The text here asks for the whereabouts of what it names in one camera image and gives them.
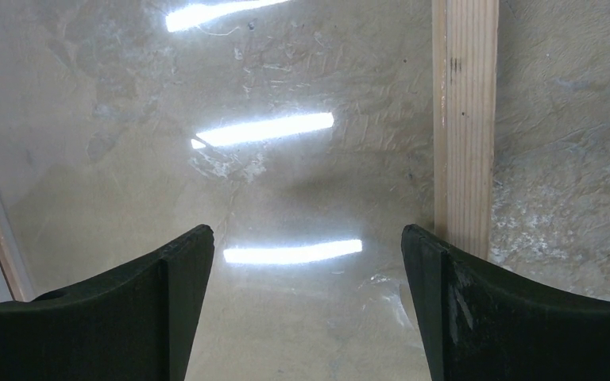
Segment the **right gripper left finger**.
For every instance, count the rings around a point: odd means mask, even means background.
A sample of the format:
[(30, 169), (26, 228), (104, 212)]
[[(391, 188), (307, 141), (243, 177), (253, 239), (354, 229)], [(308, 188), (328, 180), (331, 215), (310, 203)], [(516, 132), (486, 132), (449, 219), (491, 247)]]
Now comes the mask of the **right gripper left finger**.
[(0, 380), (182, 380), (214, 259), (198, 225), (30, 302), (0, 303)]

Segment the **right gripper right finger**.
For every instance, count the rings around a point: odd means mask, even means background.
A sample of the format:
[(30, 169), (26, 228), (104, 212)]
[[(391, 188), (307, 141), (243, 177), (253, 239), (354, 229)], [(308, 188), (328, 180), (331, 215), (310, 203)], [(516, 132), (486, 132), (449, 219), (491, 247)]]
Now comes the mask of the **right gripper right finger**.
[(610, 302), (549, 287), (407, 225), (401, 251), (434, 380), (610, 380)]

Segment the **white wooden picture frame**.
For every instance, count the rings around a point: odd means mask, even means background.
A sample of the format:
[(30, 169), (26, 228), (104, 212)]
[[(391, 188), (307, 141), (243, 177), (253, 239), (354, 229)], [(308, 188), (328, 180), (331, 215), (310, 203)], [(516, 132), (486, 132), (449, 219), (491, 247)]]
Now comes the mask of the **white wooden picture frame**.
[(242, 253), (400, 221), (486, 256), (495, 1), (0, 1), (17, 296), (204, 223)]

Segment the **clear glass pane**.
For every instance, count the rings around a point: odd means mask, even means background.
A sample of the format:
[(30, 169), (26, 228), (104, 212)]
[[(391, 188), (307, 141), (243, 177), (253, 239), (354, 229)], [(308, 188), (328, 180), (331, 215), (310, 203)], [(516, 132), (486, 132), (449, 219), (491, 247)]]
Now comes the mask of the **clear glass pane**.
[(428, 1), (0, 1), (0, 227), (35, 297), (190, 228), (189, 380), (427, 380)]

